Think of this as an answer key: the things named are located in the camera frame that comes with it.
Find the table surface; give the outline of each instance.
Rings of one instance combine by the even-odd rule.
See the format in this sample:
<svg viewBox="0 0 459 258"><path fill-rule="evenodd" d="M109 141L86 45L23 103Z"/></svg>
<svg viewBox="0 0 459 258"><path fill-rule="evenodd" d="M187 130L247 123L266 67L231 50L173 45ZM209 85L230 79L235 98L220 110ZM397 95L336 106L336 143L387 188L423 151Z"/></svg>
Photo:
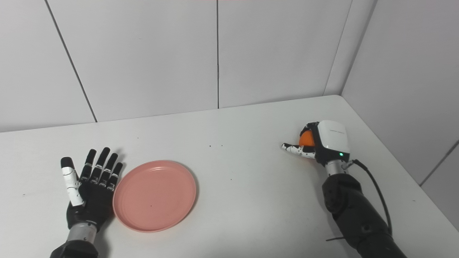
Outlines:
<svg viewBox="0 0 459 258"><path fill-rule="evenodd" d="M457 257L459 232L339 96L1 133L0 256L48 257L65 241L60 158L81 171L90 148L109 146L121 154L122 175L173 160L193 173L198 193L190 214L165 231L107 223L95 242L102 258L359 257L344 240L325 241L340 236L322 203L325 169L280 148L325 119L346 126L351 158L378 181L406 256ZM349 171L383 214L366 173Z"/></svg>

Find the white robotic hand casing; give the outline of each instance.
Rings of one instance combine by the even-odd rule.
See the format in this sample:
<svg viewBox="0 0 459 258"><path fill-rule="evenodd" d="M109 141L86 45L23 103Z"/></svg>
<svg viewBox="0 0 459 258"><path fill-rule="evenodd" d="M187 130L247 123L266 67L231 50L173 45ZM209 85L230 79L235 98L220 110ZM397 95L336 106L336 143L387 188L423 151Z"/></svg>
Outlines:
<svg viewBox="0 0 459 258"><path fill-rule="evenodd" d="M336 121L324 120L318 124L317 129L324 148L350 153L344 125Z"/></svg>

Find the dexterous hand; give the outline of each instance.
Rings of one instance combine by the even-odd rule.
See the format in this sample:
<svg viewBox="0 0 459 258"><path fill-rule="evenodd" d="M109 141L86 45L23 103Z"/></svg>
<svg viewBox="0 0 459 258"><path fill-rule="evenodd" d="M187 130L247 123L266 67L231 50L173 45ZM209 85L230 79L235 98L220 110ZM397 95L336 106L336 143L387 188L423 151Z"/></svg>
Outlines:
<svg viewBox="0 0 459 258"><path fill-rule="evenodd" d="M118 162L112 170L118 158L118 154L113 153L108 159L105 168L103 168L109 153L110 148L105 147L95 164L94 170L92 170L96 150L91 149L79 178L74 170L72 159L70 157L61 159L61 167L69 167L69 171L71 171L67 176L76 177L73 186L67 184L67 191L72 201L67 208L69 229L77 223L87 222L96 226L97 232L99 232L101 226L113 215L113 192L118 183L118 176L123 164Z"/></svg>
<svg viewBox="0 0 459 258"><path fill-rule="evenodd" d="M282 149L302 157L315 158L315 143L311 129L308 126L304 127L298 145L284 143Z"/></svg>

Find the white wall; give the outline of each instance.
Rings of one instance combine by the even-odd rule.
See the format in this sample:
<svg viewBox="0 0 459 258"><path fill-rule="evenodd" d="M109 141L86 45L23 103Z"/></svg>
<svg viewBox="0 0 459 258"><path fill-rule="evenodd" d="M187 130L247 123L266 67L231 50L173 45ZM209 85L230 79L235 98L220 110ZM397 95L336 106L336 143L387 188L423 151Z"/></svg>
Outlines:
<svg viewBox="0 0 459 258"><path fill-rule="evenodd" d="M94 122L44 1L0 1L0 132Z"/></svg>
<svg viewBox="0 0 459 258"><path fill-rule="evenodd" d="M459 139L457 10L457 0L378 1L343 91L418 183Z"/></svg>
<svg viewBox="0 0 459 258"><path fill-rule="evenodd" d="M48 1L107 121L338 94L374 0ZM46 2L1 4L0 131L93 121Z"/></svg>
<svg viewBox="0 0 459 258"><path fill-rule="evenodd" d="M49 2L98 121L217 108L216 1Z"/></svg>
<svg viewBox="0 0 459 258"><path fill-rule="evenodd" d="M220 1L220 107L323 95L351 2Z"/></svg>

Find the black cable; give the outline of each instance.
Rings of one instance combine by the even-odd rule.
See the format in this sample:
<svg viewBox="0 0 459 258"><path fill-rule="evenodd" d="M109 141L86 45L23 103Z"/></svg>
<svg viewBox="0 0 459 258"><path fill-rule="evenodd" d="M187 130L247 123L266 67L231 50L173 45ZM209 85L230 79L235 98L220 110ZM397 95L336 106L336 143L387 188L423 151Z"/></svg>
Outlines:
<svg viewBox="0 0 459 258"><path fill-rule="evenodd" d="M378 192L379 198L381 199L382 207L384 208L384 213L386 214L386 220L387 220L387 230L389 231L389 234L392 235L392 222L391 222L391 216L389 215L389 209L387 208L386 201L384 201L384 196L381 193L381 189L379 189L378 183L376 182L375 178L373 175L370 173L368 168L363 165L358 159L353 159L352 162L354 164L357 164L359 167L361 167L365 172L368 174L370 177L371 181L375 185L376 191Z"/></svg>
<svg viewBox="0 0 459 258"><path fill-rule="evenodd" d="M327 242L328 242L328 241L339 240L339 239L346 239L346 238L345 238L345 237L343 237L343 236L340 236L340 237L334 237L334 238L330 238L330 239L327 239L327 240L325 240L325 241L327 241Z"/></svg>

